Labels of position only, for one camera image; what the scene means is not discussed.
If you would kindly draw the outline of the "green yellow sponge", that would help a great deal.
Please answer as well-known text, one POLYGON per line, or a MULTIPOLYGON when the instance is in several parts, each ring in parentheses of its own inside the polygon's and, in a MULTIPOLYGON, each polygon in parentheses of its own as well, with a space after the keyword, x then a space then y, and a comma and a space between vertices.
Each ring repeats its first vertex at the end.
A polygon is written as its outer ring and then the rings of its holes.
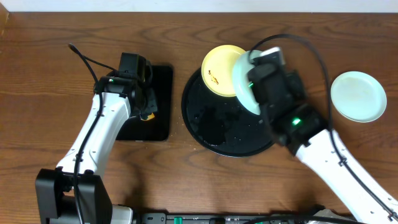
POLYGON ((154 119, 154 118, 155 118, 155 114, 154 113, 141 114, 140 115, 140 119, 142 121, 149 121, 149 120, 154 119))

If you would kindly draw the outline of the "mint plate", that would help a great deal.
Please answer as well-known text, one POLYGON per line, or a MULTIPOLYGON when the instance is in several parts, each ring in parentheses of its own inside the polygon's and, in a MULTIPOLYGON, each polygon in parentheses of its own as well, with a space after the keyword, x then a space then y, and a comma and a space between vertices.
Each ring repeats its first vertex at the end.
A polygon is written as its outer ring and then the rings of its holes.
POLYGON ((254 68, 254 65, 249 63, 249 51, 243 53, 234 63, 232 82, 235 95, 238 101, 249 112, 255 115, 260 115, 259 103, 256 101, 251 90, 251 83, 248 79, 248 72, 254 68))
POLYGON ((387 107, 387 96, 382 85, 364 72, 345 72, 331 85, 331 100, 345 118, 369 123, 380 118, 387 107))

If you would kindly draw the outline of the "yellow plate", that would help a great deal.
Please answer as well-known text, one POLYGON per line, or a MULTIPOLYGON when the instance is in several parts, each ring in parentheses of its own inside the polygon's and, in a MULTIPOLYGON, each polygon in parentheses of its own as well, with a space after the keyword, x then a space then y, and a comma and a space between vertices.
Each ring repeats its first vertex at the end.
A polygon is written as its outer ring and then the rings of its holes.
POLYGON ((206 54, 201 65, 201 77, 210 91, 223 97, 236 96, 232 81, 233 67, 245 52, 235 45, 221 45, 206 54))

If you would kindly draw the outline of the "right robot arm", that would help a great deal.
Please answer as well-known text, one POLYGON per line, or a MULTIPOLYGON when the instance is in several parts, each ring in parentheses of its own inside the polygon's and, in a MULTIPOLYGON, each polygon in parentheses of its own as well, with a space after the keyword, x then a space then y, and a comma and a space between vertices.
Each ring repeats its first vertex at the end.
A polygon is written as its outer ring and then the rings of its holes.
POLYGON ((255 62, 248 71, 249 91, 275 142, 314 171, 361 223, 397 223, 397 200, 352 156, 333 127, 304 103, 302 81, 295 72, 271 61, 255 62))

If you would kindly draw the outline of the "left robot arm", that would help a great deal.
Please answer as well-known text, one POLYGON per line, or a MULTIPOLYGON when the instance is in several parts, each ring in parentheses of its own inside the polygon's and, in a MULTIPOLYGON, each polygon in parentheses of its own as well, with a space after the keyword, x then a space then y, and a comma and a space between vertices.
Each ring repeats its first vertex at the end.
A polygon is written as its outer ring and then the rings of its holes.
POLYGON ((41 169, 35 190, 41 223, 132 223, 133 210, 112 204, 102 177, 123 124, 157 109, 155 91, 136 78, 101 77, 90 113, 54 169, 41 169))

